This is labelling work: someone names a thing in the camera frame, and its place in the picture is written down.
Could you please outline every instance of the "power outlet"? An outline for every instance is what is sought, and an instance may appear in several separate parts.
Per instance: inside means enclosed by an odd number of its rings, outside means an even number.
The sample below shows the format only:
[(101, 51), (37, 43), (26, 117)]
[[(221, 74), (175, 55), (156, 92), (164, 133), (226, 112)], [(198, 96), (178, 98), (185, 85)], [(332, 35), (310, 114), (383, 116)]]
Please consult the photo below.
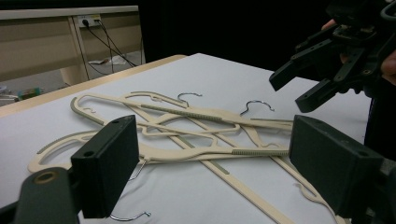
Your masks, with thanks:
[(86, 27), (83, 23), (84, 20), (88, 22), (90, 27), (98, 26), (98, 25), (100, 25), (99, 21), (101, 20), (100, 14), (78, 16), (78, 26), (79, 27)]

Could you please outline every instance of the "black plug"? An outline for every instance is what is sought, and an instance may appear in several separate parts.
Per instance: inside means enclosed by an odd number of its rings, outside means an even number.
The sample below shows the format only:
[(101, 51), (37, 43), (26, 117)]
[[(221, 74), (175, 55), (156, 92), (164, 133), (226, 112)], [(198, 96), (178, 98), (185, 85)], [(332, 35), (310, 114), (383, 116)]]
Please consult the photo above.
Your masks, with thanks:
[(85, 25), (85, 27), (90, 28), (90, 23), (87, 20), (82, 20), (82, 24)]

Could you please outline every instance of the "human hand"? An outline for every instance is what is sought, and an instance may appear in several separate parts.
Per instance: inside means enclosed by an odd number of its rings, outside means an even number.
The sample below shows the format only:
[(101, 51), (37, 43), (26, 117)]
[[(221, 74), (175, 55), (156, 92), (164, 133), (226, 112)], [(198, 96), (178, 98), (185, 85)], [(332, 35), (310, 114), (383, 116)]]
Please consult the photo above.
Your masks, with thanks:
[[(335, 20), (329, 20), (322, 26), (322, 30), (329, 28), (335, 24)], [(342, 63), (347, 61), (345, 54), (340, 55)], [(394, 50), (385, 60), (381, 63), (382, 78), (396, 86), (396, 50)]]

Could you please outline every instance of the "hanger hook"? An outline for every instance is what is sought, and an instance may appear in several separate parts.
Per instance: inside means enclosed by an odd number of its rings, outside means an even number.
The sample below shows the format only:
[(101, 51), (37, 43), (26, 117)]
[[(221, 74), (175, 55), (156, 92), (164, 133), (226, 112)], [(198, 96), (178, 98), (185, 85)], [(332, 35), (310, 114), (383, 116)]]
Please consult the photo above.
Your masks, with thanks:
[(271, 111), (275, 111), (270, 105), (268, 105), (268, 104), (265, 103), (264, 101), (252, 100), (252, 101), (247, 102), (247, 109), (246, 109), (244, 112), (242, 112), (242, 113), (240, 114), (240, 116), (242, 116), (242, 115), (244, 115), (246, 112), (248, 112), (248, 105), (249, 105), (250, 103), (261, 103), (261, 104), (267, 105), (267, 106), (270, 108)]
[(143, 166), (145, 166), (145, 164), (146, 164), (146, 161), (143, 161), (143, 164), (140, 166), (140, 169), (137, 171), (137, 174), (136, 174), (136, 175), (134, 175), (133, 177), (129, 178), (129, 180), (128, 180), (128, 181), (130, 181), (130, 180), (133, 180), (133, 179), (137, 178), (137, 176), (140, 174), (140, 171), (142, 171), (142, 169), (143, 169)]
[(150, 217), (151, 213), (142, 212), (142, 213), (140, 213), (139, 215), (137, 215), (135, 217), (129, 217), (129, 218), (115, 217), (113, 215), (110, 215), (110, 217), (113, 218), (114, 220), (117, 220), (117, 221), (132, 221), (132, 220), (135, 220), (135, 219), (137, 219), (137, 218), (139, 218), (139, 217), (141, 217), (143, 215), (146, 215), (146, 216)]
[(180, 98), (182, 95), (187, 95), (187, 94), (192, 94), (192, 95), (196, 95), (196, 96), (202, 96), (202, 94), (195, 93), (195, 92), (182, 92), (181, 94), (179, 94), (179, 95), (177, 96), (177, 99), (178, 99), (179, 101), (186, 102), (187, 107), (189, 107), (189, 102), (187, 102), (187, 101), (185, 101), (185, 100), (182, 100), (182, 99)]

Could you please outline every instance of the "white table surface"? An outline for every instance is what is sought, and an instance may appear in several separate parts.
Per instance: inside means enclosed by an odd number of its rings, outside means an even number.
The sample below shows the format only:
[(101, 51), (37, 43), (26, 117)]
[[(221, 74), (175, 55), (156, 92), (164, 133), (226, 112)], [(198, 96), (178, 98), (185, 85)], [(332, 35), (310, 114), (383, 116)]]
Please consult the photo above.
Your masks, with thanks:
[[(302, 114), (294, 100), (316, 82), (295, 78), (274, 91), (268, 81), (271, 74), (268, 70), (198, 53), (85, 92), (119, 97), (131, 91), (154, 91), (172, 98), (182, 92), (196, 92), (203, 96), (183, 96), (195, 107), (239, 114), (248, 101), (262, 100), (275, 110), (251, 105), (244, 115), (247, 118), (293, 119), (295, 114)], [(40, 148), (70, 133), (101, 128), (70, 109), (71, 100), (80, 94), (0, 118), (0, 207), (18, 200), (21, 183), (30, 175), (27, 164)], [(362, 143), (369, 104), (370, 99), (363, 93), (349, 91), (335, 95), (304, 115), (321, 119)], [(98, 104), (96, 109), (101, 112), (103, 109), (109, 119), (131, 113), (122, 106)], [(267, 138), (285, 145), (290, 140), (284, 133)], [(236, 134), (236, 139), (241, 143), (247, 141), (241, 134)], [(141, 135), (139, 141), (156, 147), (172, 146)], [(64, 153), (55, 162), (67, 161), (70, 156), (70, 152)], [(335, 223), (329, 210), (308, 201), (296, 187), (297, 181), (270, 158), (227, 159), (217, 163), (295, 223)], [(275, 223), (198, 161), (146, 165), (137, 179), (125, 187), (113, 215), (133, 217), (143, 211), (152, 216), (131, 223)], [(82, 223), (119, 223), (110, 218), (79, 216)]]

